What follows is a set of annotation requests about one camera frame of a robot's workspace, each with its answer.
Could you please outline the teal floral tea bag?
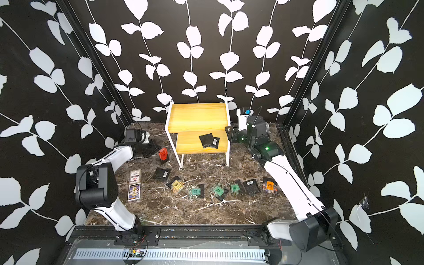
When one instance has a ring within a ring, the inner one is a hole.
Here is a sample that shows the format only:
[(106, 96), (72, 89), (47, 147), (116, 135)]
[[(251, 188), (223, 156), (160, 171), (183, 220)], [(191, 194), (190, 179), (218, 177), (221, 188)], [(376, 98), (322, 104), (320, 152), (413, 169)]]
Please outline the teal floral tea bag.
[(204, 184), (194, 184), (188, 188), (188, 199), (204, 199)]

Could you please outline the green label tea bag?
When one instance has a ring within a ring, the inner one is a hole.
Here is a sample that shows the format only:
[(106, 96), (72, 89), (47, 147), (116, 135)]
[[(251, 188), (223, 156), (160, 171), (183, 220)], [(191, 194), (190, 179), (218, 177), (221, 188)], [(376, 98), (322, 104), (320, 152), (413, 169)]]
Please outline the green label tea bag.
[(227, 196), (229, 190), (224, 188), (223, 185), (217, 183), (212, 186), (210, 193), (213, 197), (217, 198), (219, 201), (223, 202), (225, 197)]

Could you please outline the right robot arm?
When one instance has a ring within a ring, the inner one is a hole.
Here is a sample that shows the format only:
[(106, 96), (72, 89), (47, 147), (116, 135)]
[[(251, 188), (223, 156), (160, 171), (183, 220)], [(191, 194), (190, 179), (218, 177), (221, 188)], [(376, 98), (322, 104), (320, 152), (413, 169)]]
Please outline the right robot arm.
[(271, 175), (294, 210), (296, 220), (276, 219), (266, 225), (271, 238), (288, 240), (307, 252), (336, 233), (338, 214), (326, 208), (306, 187), (280, 146), (271, 140), (269, 125), (252, 110), (237, 114), (238, 124), (226, 127), (230, 142), (244, 144), (252, 158)]

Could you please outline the small green tea bag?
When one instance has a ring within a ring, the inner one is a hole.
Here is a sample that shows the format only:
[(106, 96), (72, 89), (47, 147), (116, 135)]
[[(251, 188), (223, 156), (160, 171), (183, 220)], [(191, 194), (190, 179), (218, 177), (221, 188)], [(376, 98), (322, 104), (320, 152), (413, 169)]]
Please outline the small green tea bag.
[(244, 185), (240, 180), (232, 181), (228, 185), (229, 185), (229, 188), (230, 188), (230, 193), (233, 197), (237, 197), (237, 196), (246, 194)]

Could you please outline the orange label tea bag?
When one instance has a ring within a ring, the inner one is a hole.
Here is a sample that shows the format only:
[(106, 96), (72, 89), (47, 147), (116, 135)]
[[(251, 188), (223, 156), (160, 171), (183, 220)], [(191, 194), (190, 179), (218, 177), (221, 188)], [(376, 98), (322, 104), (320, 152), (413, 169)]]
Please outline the orange label tea bag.
[(262, 192), (276, 194), (278, 192), (278, 184), (273, 178), (264, 177), (262, 180)]

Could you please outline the black barcode tea bag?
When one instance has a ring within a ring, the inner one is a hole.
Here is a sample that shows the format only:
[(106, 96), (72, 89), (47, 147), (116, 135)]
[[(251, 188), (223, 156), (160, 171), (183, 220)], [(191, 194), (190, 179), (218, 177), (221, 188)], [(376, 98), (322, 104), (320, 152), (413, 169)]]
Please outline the black barcode tea bag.
[(256, 179), (251, 179), (243, 182), (244, 189), (249, 196), (254, 196), (255, 194), (260, 193), (258, 183)]

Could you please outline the red tea bag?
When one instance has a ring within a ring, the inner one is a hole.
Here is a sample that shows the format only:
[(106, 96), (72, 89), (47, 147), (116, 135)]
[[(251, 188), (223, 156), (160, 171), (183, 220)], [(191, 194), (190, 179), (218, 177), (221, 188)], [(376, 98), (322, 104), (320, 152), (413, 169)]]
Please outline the red tea bag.
[(158, 152), (160, 164), (164, 165), (165, 163), (169, 162), (169, 156), (168, 156), (168, 150), (166, 148), (162, 148)]

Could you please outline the yellow label tea bag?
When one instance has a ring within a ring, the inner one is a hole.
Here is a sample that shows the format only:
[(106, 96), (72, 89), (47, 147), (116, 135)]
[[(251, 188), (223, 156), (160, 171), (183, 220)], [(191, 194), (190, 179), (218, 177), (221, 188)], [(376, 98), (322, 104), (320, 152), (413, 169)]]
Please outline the yellow label tea bag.
[(185, 183), (181, 178), (175, 176), (166, 185), (172, 193), (178, 194), (184, 188)]

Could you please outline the black barcode pouch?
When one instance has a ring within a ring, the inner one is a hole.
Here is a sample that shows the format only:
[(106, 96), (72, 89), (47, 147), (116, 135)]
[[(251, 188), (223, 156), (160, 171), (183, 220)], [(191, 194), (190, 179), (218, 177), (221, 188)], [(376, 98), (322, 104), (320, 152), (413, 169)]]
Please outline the black barcode pouch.
[(171, 169), (168, 168), (157, 168), (155, 170), (155, 173), (153, 175), (154, 179), (159, 181), (167, 181), (169, 178), (169, 175), (171, 173)]

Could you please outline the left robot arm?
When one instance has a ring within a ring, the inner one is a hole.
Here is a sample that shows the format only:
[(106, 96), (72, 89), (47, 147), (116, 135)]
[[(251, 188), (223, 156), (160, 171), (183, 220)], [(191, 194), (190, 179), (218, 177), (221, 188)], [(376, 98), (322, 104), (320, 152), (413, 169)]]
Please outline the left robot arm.
[(142, 129), (127, 129), (123, 141), (103, 158), (81, 165), (76, 171), (77, 204), (104, 216), (117, 231), (138, 233), (139, 218), (118, 197), (115, 173), (134, 156), (149, 157), (159, 150)]

